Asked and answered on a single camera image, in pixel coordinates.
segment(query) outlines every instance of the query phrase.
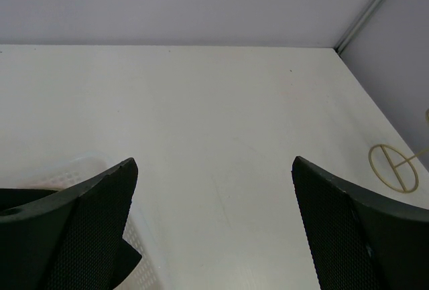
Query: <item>white tabletop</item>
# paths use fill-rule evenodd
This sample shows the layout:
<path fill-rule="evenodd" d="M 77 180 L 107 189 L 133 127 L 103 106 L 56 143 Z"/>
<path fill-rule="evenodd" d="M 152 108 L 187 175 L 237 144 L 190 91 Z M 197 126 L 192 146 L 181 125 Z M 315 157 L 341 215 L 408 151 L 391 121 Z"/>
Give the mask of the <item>white tabletop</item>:
<path fill-rule="evenodd" d="M 177 289 L 318 289 L 297 155 L 403 195 L 368 150 L 406 144 L 330 49 L 0 46 L 0 170 L 87 151 L 139 165 L 135 199 Z"/>

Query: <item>yellow circle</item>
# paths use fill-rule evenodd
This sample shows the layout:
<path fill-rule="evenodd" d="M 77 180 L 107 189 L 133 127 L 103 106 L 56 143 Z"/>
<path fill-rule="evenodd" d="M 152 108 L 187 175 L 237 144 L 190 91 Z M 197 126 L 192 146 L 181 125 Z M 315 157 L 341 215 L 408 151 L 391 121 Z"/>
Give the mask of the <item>yellow circle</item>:
<path fill-rule="evenodd" d="M 396 188 L 395 186 L 392 186 L 391 184 L 389 184 L 389 182 L 387 182 L 387 180 L 383 177 L 383 176 L 381 176 L 381 174 L 377 171 L 377 169 L 375 168 L 375 165 L 374 165 L 374 162 L 373 162 L 373 158 L 372 158 L 372 154 L 373 154 L 373 151 L 374 151 L 374 149 L 376 149 L 376 148 L 381 148 L 381 149 L 390 149 L 391 151 L 394 151 L 394 152 L 396 152 L 397 154 L 399 154 L 403 159 L 404 159 L 404 161 L 405 160 L 407 160 L 407 157 L 403 154 L 403 153 L 401 153 L 400 151 L 398 151 L 395 147 L 392 147 L 392 146 L 389 146 L 389 145 L 385 145 L 385 144 L 377 144 L 377 145 L 374 145 L 374 146 L 372 146 L 372 148 L 369 150 L 369 154 L 368 154 L 368 158 L 369 158 L 369 164 L 371 165 L 371 168 L 373 169 L 373 171 L 374 171 L 374 173 L 375 173 L 375 175 L 385 184 L 385 185 L 387 185 L 388 187 L 390 187 L 391 189 L 393 189 L 393 190 L 395 190 L 395 191 L 397 191 L 397 192 L 399 192 L 399 193 L 405 193 L 405 194 L 407 194 L 407 193 L 412 193 L 412 192 L 414 192 L 415 190 L 417 190 L 417 188 L 418 188 L 418 174 L 417 174 L 417 170 L 416 170 L 416 168 L 413 166 L 413 164 L 411 163 L 411 161 L 407 161 L 407 163 L 408 163 L 408 165 L 411 167 L 411 169 L 412 169 L 412 171 L 413 171 L 413 173 L 414 173 L 414 177 L 416 178 L 416 182 L 415 182 L 415 184 L 414 184 L 414 186 L 413 186 L 413 188 L 412 189 L 410 189 L 410 190 L 407 190 L 407 189 L 401 189 L 401 188 Z"/>

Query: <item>black mesh pad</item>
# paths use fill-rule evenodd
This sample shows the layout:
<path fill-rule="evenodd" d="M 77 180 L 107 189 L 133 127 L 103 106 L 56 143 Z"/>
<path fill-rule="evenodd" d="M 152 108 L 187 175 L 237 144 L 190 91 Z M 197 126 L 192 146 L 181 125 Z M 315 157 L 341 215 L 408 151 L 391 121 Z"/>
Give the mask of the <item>black mesh pad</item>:
<path fill-rule="evenodd" d="M 141 254 L 122 239 L 119 243 L 110 288 L 114 289 L 120 285 L 139 264 L 140 260 Z"/>
<path fill-rule="evenodd" d="M 292 174 L 321 289 L 385 289 L 346 193 L 299 159 Z"/>
<path fill-rule="evenodd" d="M 110 288 L 136 180 L 128 161 L 78 199 L 42 289 Z"/>
<path fill-rule="evenodd" d="M 0 188 L 0 216 L 4 215 L 4 210 L 39 200 L 55 192 L 57 191 Z"/>

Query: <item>black plastic part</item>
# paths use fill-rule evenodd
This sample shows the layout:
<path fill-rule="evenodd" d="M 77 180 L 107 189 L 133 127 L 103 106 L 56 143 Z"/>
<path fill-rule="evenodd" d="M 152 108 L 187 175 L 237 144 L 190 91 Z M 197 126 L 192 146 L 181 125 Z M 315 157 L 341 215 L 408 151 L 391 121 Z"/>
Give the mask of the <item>black plastic part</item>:
<path fill-rule="evenodd" d="M 137 182 L 128 159 L 0 216 L 0 287 L 110 289 Z"/>
<path fill-rule="evenodd" d="M 121 240 L 115 260 L 115 270 L 111 279 L 111 289 L 120 285 L 139 264 L 140 260 L 141 254 L 129 245 L 127 241 Z"/>
<path fill-rule="evenodd" d="M 57 191 L 0 188 L 0 216 L 9 215 L 10 212 L 16 212 L 10 211 L 10 208 L 39 200 L 55 192 Z"/>
<path fill-rule="evenodd" d="M 429 210 L 297 157 L 296 196 L 322 290 L 429 289 Z"/>

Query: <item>white mesh basket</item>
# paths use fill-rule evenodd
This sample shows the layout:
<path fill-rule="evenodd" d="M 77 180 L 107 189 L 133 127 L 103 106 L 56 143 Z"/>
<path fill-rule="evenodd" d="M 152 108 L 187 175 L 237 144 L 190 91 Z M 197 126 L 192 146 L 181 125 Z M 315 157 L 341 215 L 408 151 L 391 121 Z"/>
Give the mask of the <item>white mesh basket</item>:
<path fill-rule="evenodd" d="M 110 162 L 103 154 L 86 154 L 72 161 L 57 163 L 9 177 L 3 182 L 7 182 L 8 188 L 62 190 L 100 174 L 108 169 L 109 165 Z M 135 202 L 131 205 L 123 238 L 142 255 L 142 259 L 128 278 L 116 289 L 172 289 L 165 261 L 160 255 L 141 210 Z"/>

